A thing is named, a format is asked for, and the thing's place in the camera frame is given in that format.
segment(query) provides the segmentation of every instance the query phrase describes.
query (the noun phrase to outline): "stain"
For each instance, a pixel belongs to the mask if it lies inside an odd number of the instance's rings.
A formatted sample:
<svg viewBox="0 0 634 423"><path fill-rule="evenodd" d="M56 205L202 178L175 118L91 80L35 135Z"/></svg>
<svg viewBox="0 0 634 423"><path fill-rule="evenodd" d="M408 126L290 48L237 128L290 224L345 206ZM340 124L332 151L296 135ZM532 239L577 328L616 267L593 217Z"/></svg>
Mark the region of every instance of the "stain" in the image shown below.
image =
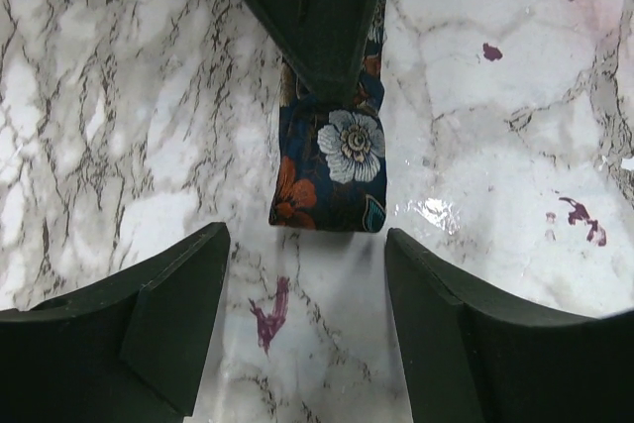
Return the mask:
<svg viewBox="0 0 634 423"><path fill-rule="evenodd" d="M288 283L287 277L279 277L277 279L277 289L275 291L275 303L273 304L273 312L264 315L264 311L249 299L251 304L251 313L258 319L258 346L264 349L264 353L268 355L270 343L286 322L286 313L288 312Z"/></svg>
<svg viewBox="0 0 634 423"><path fill-rule="evenodd" d="M604 247L607 245L607 234L605 233L605 229L599 225L598 220L594 220L590 217L585 205L568 197L560 197L560 200L568 202L574 208L574 210L568 214L568 223L570 225L576 225L577 222L583 222L584 224L589 225L590 229L587 232L585 239L598 247Z"/></svg>
<svg viewBox="0 0 634 423"><path fill-rule="evenodd" d="M498 47L494 47L489 44L483 44L482 50L484 51L484 57L489 61L496 61L497 59L502 59L503 57L503 54Z"/></svg>

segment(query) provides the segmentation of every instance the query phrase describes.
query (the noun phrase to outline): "dark red spot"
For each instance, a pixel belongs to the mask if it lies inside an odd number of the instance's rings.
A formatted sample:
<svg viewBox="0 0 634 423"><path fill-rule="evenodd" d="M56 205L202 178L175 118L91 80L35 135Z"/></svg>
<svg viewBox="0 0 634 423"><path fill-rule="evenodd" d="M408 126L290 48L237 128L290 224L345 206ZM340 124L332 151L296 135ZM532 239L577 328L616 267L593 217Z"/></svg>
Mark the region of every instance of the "dark red spot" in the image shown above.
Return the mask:
<svg viewBox="0 0 634 423"><path fill-rule="evenodd" d="M482 45L482 49L484 50L484 57L489 61L496 61L497 59L502 59L502 52L497 47L493 47L489 44Z"/></svg>
<svg viewBox="0 0 634 423"><path fill-rule="evenodd" d="M582 203L578 203L568 197L561 197L560 200L570 203L575 209L568 214L568 223L574 225L577 222L584 222L586 225L590 225L590 230L587 232L585 239L599 247L607 245L605 229L599 225L598 220L592 220L592 217L587 213L587 209Z"/></svg>
<svg viewBox="0 0 634 423"><path fill-rule="evenodd" d="M286 322L286 313L288 312L288 283L287 277L279 277L277 279L277 289L275 291L275 303L273 304L273 312L264 315L264 312L256 303L249 299L251 303L251 312L258 319L258 346L264 349L268 355L270 342L275 334L281 329Z"/></svg>

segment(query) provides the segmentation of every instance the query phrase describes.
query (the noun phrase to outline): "orange flower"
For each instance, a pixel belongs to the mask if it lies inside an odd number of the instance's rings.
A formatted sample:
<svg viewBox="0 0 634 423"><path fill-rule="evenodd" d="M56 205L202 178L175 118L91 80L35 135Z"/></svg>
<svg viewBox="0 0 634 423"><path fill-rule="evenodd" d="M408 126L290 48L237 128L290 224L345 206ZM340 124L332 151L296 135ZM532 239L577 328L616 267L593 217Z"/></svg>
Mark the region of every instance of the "orange flower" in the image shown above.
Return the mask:
<svg viewBox="0 0 634 423"><path fill-rule="evenodd" d="M295 181L295 174L293 161L287 157L282 158L269 222L272 225L314 230L315 222L312 217L298 209L315 206L315 185L307 178Z"/></svg>

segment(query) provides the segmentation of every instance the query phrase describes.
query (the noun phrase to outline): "floral fabric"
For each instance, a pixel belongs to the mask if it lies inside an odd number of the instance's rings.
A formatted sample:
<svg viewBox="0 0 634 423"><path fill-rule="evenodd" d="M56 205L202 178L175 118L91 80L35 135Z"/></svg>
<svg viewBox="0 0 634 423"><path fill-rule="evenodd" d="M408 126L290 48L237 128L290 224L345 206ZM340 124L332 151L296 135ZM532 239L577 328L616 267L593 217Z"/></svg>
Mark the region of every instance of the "floral fabric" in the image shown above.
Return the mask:
<svg viewBox="0 0 634 423"><path fill-rule="evenodd" d="M385 0L378 0L352 104L319 101L282 61L281 164L268 221L331 232L378 232L385 222L385 137L380 61Z"/></svg>

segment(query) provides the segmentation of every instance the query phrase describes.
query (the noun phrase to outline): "red stain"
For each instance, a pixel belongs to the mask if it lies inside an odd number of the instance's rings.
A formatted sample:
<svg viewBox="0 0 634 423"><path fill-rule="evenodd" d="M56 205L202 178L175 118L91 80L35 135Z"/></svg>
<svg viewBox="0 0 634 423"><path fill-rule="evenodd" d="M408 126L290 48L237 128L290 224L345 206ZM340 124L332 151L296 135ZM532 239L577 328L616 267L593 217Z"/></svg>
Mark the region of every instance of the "red stain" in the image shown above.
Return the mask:
<svg viewBox="0 0 634 423"><path fill-rule="evenodd" d="M277 290L275 291L275 303L273 304L272 314L264 315L262 309L252 299L249 299L251 312L258 319L258 346L263 348L267 355L270 342L284 325L284 322L286 322L288 283L289 279L287 277L279 277L277 279Z"/></svg>
<svg viewBox="0 0 634 423"><path fill-rule="evenodd" d="M582 203L578 203L568 197L561 197L560 200L570 203L575 209L568 214L569 224L575 225L577 222L584 222L586 225L590 225L590 230L587 232L585 239L599 247L607 245L605 229L598 224L598 220L592 220L592 217L587 213L587 209Z"/></svg>
<svg viewBox="0 0 634 423"><path fill-rule="evenodd" d="M497 59L502 59L502 52L498 47L493 47L489 44L483 44L482 49L484 50L484 57L489 61L496 61Z"/></svg>

